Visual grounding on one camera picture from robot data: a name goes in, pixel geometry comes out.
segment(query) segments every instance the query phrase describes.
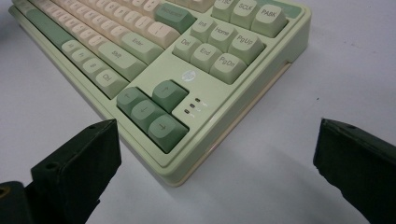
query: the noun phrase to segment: keyboard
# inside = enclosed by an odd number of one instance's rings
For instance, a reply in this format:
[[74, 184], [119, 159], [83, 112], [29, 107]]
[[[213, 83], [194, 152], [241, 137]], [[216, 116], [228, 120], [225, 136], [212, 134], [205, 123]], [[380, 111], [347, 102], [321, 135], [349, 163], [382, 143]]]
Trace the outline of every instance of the keyboard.
[[311, 21], [284, 0], [14, 0], [9, 12], [171, 186], [304, 51]]

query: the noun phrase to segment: green keycap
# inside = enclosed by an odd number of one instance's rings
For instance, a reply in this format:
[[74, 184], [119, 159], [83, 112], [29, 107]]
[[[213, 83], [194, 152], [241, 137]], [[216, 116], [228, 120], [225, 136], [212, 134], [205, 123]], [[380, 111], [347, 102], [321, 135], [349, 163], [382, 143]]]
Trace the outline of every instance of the green keycap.
[[192, 54], [190, 63], [199, 69], [209, 73], [215, 60], [221, 55], [221, 51], [209, 44], [202, 44]]
[[213, 5], [212, 17], [222, 21], [229, 21], [238, 0], [216, 0]]
[[163, 53], [163, 49], [160, 46], [132, 32], [122, 37], [120, 45], [145, 64], [151, 64]]
[[218, 25], [210, 34], [207, 43], [215, 46], [222, 52], [227, 52], [228, 47], [237, 34], [232, 26]]
[[176, 42], [175, 48], [172, 53], [189, 63], [191, 55], [201, 44], [202, 42], [199, 41], [197, 38], [186, 35], [185, 37], [180, 38]]
[[82, 49], [83, 47], [77, 40], [69, 40], [62, 45], [62, 51], [67, 55], [71, 56], [71, 54], [77, 49]]
[[190, 35], [206, 43], [210, 33], [212, 33], [212, 30], [216, 27], [216, 25], [217, 24], [213, 19], [203, 17], [198, 19], [191, 27]]
[[240, 0], [233, 9], [230, 23], [250, 29], [251, 22], [258, 10], [255, 0]]
[[136, 87], [129, 87], [117, 96], [117, 106], [129, 117], [132, 108], [148, 97]]
[[62, 27], [55, 23], [50, 17], [43, 14], [38, 9], [29, 10], [26, 17], [31, 21], [37, 29], [39, 29], [58, 49], [62, 48], [62, 44], [75, 39], [67, 33]]
[[263, 50], [264, 44], [256, 35], [250, 33], [237, 35], [228, 48], [229, 53], [242, 59], [246, 64], [251, 64]]
[[72, 54], [73, 62], [78, 66], [81, 67], [82, 64], [90, 58], [95, 57], [89, 50], [87, 49], [78, 49]]
[[247, 66], [240, 59], [224, 53], [215, 61], [209, 74], [231, 85], [246, 68]]
[[251, 31], [268, 37], [275, 37], [287, 23], [281, 7], [265, 5], [260, 8], [251, 24]]
[[147, 67], [142, 61], [113, 42], [106, 42], [99, 47], [98, 51], [105, 62], [129, 81], [132, 81]]
[[91, 80], [98, 72], [106, 68], [108, 68], [108, 66], [98, 58], [91, 58], [82, 65], [84, 74]]
[[128, 85], [128, 81], [111, 69], [107, 69], [99, 73], [96, 76], [95, 83], [109, 99], [113, 99], [123, 88], [126, 87], [126, 85]]
[[164, 114], [166, 112], [152, 101], [144, 100], [132, 108], [131, 119], [144, 133], [148, 133], [152, 121]]
[[148, 136], [164, 153], [169, 153], [189, 130], [166, 114], [155, 119], [148, 128]]
[[300, 15], [302, 9], [297, 6], [292, 6], [287, 3], [277, 2], [274, 0], [256, 0], [259, 6], [264, 6], [265, 4], [271, 4], [274, 6], [282, 7], [283, 12], [286, 17], [296, 19]]
[[155, 12], [155, 21], [167, 24], [183, 34], [194, 24], [195, 18], [186, 9], [164, 3]]
[[163, 81], [154, 88], [152, 100], [166, 112], [172, 110], [187, 96], [187, 92], [170, 80]]

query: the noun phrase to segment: black plastic part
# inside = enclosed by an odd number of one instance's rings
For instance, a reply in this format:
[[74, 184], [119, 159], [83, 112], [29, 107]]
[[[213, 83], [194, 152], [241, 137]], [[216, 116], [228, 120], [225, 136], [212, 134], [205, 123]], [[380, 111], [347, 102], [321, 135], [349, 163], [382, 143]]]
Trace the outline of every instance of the black plastic part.
[[355, 126], [323, 119], [314, 164], [371, 223], [396, 223], [396, 147]]
[[0, 184], [0, 223], [34, 224], [22, 183]]
[[26, 188], [33, 209], [46, 205], [55, 214], [34, 211], [38, 223], [85, 223], [121, 164], [117, 122], [96, 123], [32, 168]]

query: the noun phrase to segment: white surface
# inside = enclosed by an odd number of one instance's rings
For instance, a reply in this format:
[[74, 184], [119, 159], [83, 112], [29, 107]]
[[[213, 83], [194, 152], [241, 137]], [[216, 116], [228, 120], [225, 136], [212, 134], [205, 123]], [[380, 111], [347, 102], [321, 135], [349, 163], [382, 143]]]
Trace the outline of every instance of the white surface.
[[[88, 223], [367, 223], [312, 163], [321, 118], [396, 145], [396, 1], [299, 0], [308, 49], [179, 188], [121, 144]], [[101, 118], [0, 3], [0, 183]]]

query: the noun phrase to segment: shift key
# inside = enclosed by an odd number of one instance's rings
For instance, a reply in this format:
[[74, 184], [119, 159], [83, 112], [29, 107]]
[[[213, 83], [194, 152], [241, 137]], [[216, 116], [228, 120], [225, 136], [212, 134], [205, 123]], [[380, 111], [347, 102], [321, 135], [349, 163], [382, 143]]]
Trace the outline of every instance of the shift key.
[[100, 57], [123, 77], [132, 81], [147, 66], [135, 56], [112, 42], [106, 42], [98, 49]]

